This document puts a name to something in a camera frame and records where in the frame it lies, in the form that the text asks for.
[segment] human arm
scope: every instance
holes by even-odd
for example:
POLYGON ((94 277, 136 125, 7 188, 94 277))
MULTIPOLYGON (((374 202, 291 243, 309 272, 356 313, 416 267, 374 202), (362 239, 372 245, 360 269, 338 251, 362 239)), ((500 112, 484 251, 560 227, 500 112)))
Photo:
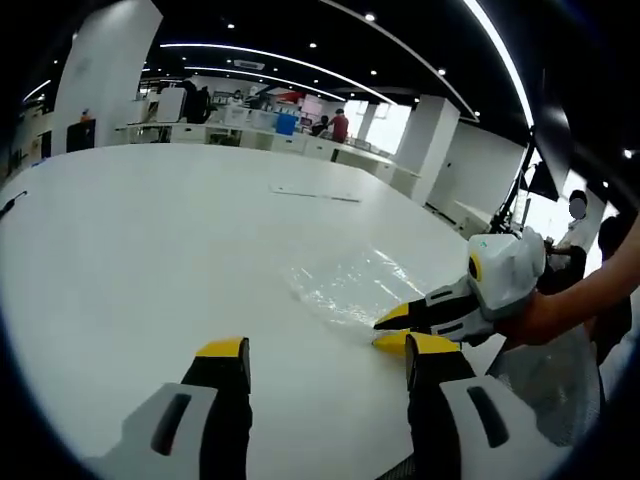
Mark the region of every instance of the human arm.
POLYGON ((510 340, 544 344, 630 295, 640 284, 640 218, 599 269, 555 295, 535 293, 524 314, 497 329, 510 340))

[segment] human hand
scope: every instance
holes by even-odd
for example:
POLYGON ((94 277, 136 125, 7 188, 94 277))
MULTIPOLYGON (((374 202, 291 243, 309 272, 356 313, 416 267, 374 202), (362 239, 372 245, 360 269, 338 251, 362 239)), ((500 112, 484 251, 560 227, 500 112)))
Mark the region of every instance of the human hand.
POLYGON ((551 297, 538 292, 519 316, 497 323, 496 331, 507 337, 511 348, 520 344, 544 345, 562 333, 551 297))

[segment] person in red shirt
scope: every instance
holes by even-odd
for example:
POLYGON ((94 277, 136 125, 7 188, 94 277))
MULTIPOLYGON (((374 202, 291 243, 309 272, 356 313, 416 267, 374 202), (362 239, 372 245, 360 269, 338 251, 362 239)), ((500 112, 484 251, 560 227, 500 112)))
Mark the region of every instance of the person in red shirt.
POLYGON ((343 109, 339 108, 336 110, 336 116, 331 119, 329 125, 333 125, 333 136, 331 137, 331 140, 338 143, 344 143, 347 139, 349 119, 344 116, 343 109))

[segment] white pillar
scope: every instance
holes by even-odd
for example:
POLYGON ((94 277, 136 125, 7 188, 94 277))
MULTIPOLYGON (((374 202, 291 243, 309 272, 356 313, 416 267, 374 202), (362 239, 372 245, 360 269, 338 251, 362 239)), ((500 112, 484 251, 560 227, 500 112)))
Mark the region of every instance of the white pillar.
POLYGON ((367 134, 369 133, 369 128, 371 128, 371 123, 373 122, 373 117, 376 114, 376 109, 378 105, 370 103, 367 105, 367 109, 364 112, 364 116, 362 117, 362 123, 360 124, 360 129, 358 130, 358 135, 356 138, 359 140, 366 140, 367 134))
POLYGON ((420 175, 411 199, 424 205, 447 156, 460 112, 446 98, 422 95, 409 117, 394 161, 420 175))
POLYGON ((162 14, 151 0, 123 0, 82 24, 64 66, 53 111, 51 153, 66 152, 67 127, 89 110, 96 147, 113 144, 114 129, 136 98, 140 74, 162 14))

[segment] white round table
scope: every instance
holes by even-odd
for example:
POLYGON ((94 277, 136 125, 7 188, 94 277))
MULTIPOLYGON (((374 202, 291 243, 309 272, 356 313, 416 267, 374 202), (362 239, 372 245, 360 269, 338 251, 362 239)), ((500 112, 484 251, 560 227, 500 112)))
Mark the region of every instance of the white round table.
POLYGON ((466 242, 408 198, 343 165, 179 144, 54 157, 0 201, 22 190, 0 224, 0 301, 28 385, 75 454, 105 454, 201 346, 236 335, 251 346, 248 478, 372 479, 411 453, 403 363, 343 341, 283 278, 370 244, 433 288, 456 280, 466 242), (362 201, 278 195, 274 182, 362 201))

